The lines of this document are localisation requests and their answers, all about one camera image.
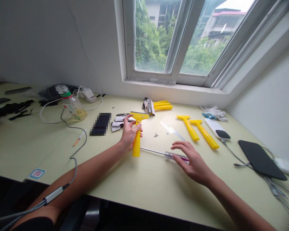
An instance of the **red roof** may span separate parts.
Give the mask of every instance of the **red roof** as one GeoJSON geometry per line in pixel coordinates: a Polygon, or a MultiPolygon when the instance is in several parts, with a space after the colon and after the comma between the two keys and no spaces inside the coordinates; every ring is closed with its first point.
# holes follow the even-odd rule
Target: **red roof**
{"type": "Polygon", "coordinates": [[[213,16],[219,16],[224,14],[231,14],[231,15],[246,15],[247,12],[241,12],[241,11],[222,11],[219,13],[214,13],[213,16]]]}

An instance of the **building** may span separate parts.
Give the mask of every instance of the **building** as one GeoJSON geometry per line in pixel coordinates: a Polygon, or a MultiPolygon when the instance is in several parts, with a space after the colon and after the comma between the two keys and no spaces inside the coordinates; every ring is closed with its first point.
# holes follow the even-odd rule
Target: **building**
{"type": "Polygon", "coordinates": [[[216,9],[210,16],[201,38],[208,37],[214,44],[223,43],[227,36],[232,36],[247,12],[234,9],[216,9]]]}
{"type": "Polygon", "coordinates": [[[146,0],[148,15],[157,28],[164,25],[165,19],[177,17],[181,0],[146,0]]]}
{"type": "MultiPolygon", "coordinates": [[[[226,0],[205,1],[203,10],[197,23],[197,40],[208,37],[213,40],[213,44],[220,44],[227,36],[233,35],[247,12],[236,9],[216,9],[226,0]]],[[[172,16],[177,17],[181,0],[146,0],[148,15],[159,29],[165,27],[165,20],[172,16]]]]}

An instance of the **window pane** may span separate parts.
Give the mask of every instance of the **window pane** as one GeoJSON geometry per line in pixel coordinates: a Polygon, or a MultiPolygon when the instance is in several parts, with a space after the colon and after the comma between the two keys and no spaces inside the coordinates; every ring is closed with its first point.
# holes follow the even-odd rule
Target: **window pane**
{"type": "Polygon", "coordinates": [[[174,13],[177,13],[176,7],[180,7],[181,0],[135,0],[134,4],[134,68],[163,73],[177,21],[174,13]]]}
{"type": "Polygon", "coordinates": [[[181,73],[208,75],[254,0],[206,0],[181,73]]]}

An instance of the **white plug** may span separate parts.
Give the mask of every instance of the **white plug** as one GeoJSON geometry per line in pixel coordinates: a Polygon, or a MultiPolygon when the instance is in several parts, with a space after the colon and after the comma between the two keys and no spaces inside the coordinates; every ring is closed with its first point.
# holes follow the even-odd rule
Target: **white plug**
{"type": "Polygon", "coordinates": [[[97,101],[97,98],[94,96],[90,88],[83,88],[79,93],[82,98],[84,98],[89,103],[94,103],[95,101],[97,101]]]}
{"type": "Polygon", "coordinates": [[[275,164],[282,170],[284,173],[289,174],[289,162],[286,162],[282,159],[274,159],[275,164]]]}

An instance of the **plastic bottle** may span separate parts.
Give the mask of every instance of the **plastic bottle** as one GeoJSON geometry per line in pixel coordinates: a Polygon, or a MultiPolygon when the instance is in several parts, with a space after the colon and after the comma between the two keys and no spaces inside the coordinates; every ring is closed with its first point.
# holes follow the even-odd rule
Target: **plastic bottle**
{"type": "Polygon", "coordinates": [[[61,96],[63,107],[69,111],[73,120],[82,121],[87,117],[87,113],[78,98],[73,97],[66,85],[57,85],[56,90],[61,96]]]}

